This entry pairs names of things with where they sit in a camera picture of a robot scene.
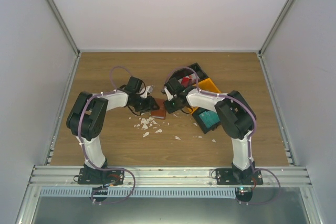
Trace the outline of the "brown leather card holder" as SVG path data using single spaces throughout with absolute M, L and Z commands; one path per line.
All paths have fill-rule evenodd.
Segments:
M 156 105 L 158 107 L 157 110 L 151 111 L 151 117 L 155 119 L 165 120 L 166 118 L 166 109 L 164 106 L 164 99 L 155 99 Z

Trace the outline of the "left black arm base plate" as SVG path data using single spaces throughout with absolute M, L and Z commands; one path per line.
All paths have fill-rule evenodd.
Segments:
M 123 184 L 124 171 L 110 170 L 101 171 L 87 165 L 80 169 L 79 174 L 74 176 L 74 182 L 79 185 L 97 185 L 92 188 L 90 199 L 97 203 L 104 202 L 107 197 L 107 190 L 110 186 Z

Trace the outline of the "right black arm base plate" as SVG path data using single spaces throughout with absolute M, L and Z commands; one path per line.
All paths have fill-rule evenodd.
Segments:
M 247 175 L 242 171 L 233 168 L 217 168 L 210 172 L 212 179 L 216 180 L 217 185 L 234 186 L 236 199 L 243 203 L 250 203 L 256 186 L 262 185 L 263 178 L 261 172 L 251 171 Z

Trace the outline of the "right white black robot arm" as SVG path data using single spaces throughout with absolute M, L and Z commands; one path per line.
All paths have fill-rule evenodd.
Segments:
M 184 107 L 199 107 L 217 114 L 233 147 L 232 176 L 240 185 L 247 183 L 254 172 L 251 137 L 256 131 L 256 115 L 238 91 L 216 93 L 196 86 L 182 86 L 175 78 L 164 84 L 166 111 L 171 114 Z

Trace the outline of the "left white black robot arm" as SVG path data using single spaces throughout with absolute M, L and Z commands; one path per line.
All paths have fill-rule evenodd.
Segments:
M 153 89 L 153 85 L 147 86 L 142 80 L 131 76 L 126 85 L 112 91 L 79 93 L 66 126 L 78 140 L 85 165 L 92 169 L 90 178 L 96 184 L 103 184 L 108 179 L 107 159 L 100 143 L 106 113 L 116 108 L 128 108 L 133 114 L 141 115 L 159 109 L 151 96 Z

